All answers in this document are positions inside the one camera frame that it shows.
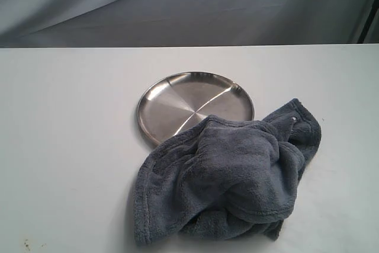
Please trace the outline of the blue-grey fleece towel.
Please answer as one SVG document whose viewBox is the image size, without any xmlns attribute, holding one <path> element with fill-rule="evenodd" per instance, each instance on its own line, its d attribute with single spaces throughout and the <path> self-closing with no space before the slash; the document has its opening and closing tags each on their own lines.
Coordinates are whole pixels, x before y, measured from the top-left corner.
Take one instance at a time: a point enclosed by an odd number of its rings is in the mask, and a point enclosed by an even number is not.
<svg viewBox="0 0 379 253">
<path fill-rule="evenodd" d="M 262 120 L 211 115 L 164 141 L 138 171 L 136 244 L 176 233 L 215 241 L 256 234 L 276 240 L 321 137 L 318 121 L 293 99 Z"/>
</svg>

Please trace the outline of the round stainless steel plate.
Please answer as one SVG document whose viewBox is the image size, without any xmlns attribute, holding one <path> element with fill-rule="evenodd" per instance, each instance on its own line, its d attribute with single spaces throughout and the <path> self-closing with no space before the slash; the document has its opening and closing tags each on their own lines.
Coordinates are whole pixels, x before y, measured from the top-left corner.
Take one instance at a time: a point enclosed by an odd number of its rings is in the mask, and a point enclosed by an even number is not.
<svg viewBox="0 0 379 253">
<path fill-rule="evenodd" d="M 235 81 L 209 72 L 181 72 L 153 84 L 136 107 L 136 122 L 144 141 L 155 148 L 216 115 L 231 121 L 255 116 L 249 94 Z"/>
</svg>

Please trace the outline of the grey backdrop cloth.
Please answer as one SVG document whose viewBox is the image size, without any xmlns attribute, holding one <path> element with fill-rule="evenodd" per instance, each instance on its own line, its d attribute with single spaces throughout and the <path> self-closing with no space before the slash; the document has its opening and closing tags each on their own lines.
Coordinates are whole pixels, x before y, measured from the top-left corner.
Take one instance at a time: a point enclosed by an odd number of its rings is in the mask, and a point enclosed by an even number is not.
<svg viewBox="0 0 379 253">
<path fill-rule="evenodd" d="M 1 0 L 1 46 L 354 43 L 371 1 Z"/>
</svg>

